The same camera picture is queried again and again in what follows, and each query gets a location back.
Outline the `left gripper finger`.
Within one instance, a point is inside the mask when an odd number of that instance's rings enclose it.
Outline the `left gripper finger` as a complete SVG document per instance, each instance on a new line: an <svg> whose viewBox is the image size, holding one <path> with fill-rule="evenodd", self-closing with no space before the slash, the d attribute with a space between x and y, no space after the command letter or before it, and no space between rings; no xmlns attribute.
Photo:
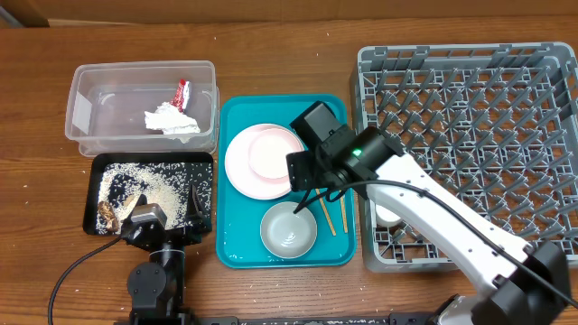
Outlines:
<svg viewBox="0 0 578 325"><path fill-rule="evenodd" d="M204 205L200 202L197 189L194 185L190 185L190 196L188 198L188 220L191 223L209 224L210 214L208 214Z"/></svg>
<svg viewBox="0 0 578 325"><path fill-rule="evenodd" d="M147 197L144 194L134 195L127 201L126 217L124 221L144 221L146 218Z"/></svg>

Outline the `white napkin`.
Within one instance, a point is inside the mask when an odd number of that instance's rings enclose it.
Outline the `white napkin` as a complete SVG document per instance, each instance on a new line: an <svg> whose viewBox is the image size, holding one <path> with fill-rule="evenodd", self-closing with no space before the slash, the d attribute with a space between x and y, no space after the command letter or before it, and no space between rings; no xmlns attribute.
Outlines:
<svg viewBox="0 0 578 325"><path fill-rule="evenodd" d="M197 134L200 127L197 121L182 113L178 107L163 102L154 112L144 112L145 127L161 131L164 135Z"/></svg>

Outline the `pink bowl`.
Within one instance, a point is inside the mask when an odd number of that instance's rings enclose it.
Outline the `pink bowl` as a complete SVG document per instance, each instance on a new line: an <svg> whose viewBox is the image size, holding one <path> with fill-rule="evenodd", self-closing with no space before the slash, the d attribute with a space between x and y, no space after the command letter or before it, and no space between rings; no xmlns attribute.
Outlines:
<svg viewBox="0 0 578 325"><path fill-rule="evenodd" d="M282 127L269 128L258 133L249 146L249 167L263 178L280 180L288 175L286 156L302 150L295 134Z"/></svg>

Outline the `grey bowl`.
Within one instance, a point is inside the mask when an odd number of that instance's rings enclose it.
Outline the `grey bowl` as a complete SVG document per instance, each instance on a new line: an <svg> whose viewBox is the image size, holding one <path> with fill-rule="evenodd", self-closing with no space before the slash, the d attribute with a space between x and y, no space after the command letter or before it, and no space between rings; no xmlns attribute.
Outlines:
<svg viewBox="0 0 578 325"><path fill-rule="evenodd" d="M283 259L295 259L307 254L315 244L318 227L308 209L294 213L296 202L275 204L263 216L260 237L265 248Z"/></svg>

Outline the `red snack wrapper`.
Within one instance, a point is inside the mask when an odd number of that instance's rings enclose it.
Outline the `red snack wrapper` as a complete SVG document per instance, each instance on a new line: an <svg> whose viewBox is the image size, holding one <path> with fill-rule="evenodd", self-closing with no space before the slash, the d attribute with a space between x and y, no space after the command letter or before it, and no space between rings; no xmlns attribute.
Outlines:
<svg viewBox="0 0 578 325"><path fill-rule="evenodd" d="M191 83L188 80L181 79L176 90L176 93L170 104L178 109L180 113L184 113L189 101L190 101L190 93L191 93Z"/></svg>

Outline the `rice and food scraps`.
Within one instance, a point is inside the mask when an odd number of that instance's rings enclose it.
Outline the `rice and food scraps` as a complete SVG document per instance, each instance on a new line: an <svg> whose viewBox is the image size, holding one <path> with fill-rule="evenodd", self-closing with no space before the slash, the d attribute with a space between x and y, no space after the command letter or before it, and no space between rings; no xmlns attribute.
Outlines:
<svg viewBox="0 0 578 325"><path fill-rule="evenodd" d="M96 233L116 234L126 217L127 201L144 194L149 204L158 204L166 214L166 228L180 228L187 214L190 185L210 214L213 168L210 162L124 162L108 164L100 177Z"/></svg>

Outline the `white cup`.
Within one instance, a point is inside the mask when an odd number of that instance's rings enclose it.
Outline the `white cup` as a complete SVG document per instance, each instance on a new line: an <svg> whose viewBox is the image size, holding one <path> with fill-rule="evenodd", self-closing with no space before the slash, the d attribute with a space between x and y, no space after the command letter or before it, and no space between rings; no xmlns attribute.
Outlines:
<svg viewBox="0 0 578 325"><path fill-rule="evenodd" d="M377 205L375 207L376 222L380 227L391 228L399 225L402 219L389 209Z"/></svg>

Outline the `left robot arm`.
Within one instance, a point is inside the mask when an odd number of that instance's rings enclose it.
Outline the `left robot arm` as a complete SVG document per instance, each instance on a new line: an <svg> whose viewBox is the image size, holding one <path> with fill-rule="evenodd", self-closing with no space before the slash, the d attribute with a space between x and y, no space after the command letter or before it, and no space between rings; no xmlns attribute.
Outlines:
<svg viewBox="0 0 578 325"><path fill-rule="evenodd" d="M168 229L166 222L160 205L149 203L144 195L123 221L121 238L149 253L149 260L137 265L127 278L131 324L198 323L183 306L185 247L199 244L212 225L194 185L189 186L184 225Z"/></svg>

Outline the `wooden chopstick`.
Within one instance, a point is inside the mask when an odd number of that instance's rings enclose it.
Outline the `wooden chopstick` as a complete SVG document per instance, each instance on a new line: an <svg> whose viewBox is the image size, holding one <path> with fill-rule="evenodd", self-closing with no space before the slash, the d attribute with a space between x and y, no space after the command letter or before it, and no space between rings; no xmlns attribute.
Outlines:
<svg viewBox="0 0 578 325"><path fill-rule="evenodd" d="M341 212L343 232L345 234L348 234L349 233L349 227L348 227L347 210L346 210L346 206L345 206L344 195L340 197L340 212Z"/></svg>
<svg viewBox="0 0 578 325"><path fill-rule="evenodd" d="M316 194L317 194L317 195L320 195L320 194L321 194L321 192L320 192L319 189L315 189L315 191L316 191ZM322 197L320 197L320 198L318 199L318 201L319 201L320 204L321 204L322 211L323 211L323 214L324 214L324 216L325 216L325 218L326 218L327 224L328 224L328 226L329 226L329 228L330 228L331 234L332 234L334 237L336 237L336 231L335 231L335 228L334 228L334 226L333 226L333 223L332 223L332 220L331 220L331 216L330 216L330 214L329 214L329 211L327 210L327 206L326 206L326 204L325 204L325 201L324 201L324 199L323 199Z"/></svg>

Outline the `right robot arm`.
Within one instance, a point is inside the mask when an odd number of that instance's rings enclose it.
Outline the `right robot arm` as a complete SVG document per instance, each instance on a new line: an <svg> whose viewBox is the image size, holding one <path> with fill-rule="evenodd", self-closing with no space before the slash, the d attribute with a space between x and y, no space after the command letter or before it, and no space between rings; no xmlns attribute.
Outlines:
<svg viewBox="0 0 578 325"><path fill-rule="evenodd" d="M567 258L550 241L539 247L487 221L439 185L375 127L356 133L316 101L290 126L306 150L286 157L291 188L339 200L354 190L392 211L441 249L475 286L454 295L430 324L550 324L571 295Z"/></svg>

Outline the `pink plate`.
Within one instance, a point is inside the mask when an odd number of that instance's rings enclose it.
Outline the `pink plate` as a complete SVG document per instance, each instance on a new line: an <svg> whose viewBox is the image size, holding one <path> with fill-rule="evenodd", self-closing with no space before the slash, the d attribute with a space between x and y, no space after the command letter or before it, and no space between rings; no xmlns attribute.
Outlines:
<svg viewBox="0 0 578 325"><path fill-rule="evenodd" d="M288 175L280 180L269 180L257 175L249 167L249 146L258 133L274 127L282 126L258 124L242 130L232 139L225 152L225 171L229 182L236 190L251 199L272 200L291 191Z"/></svg>

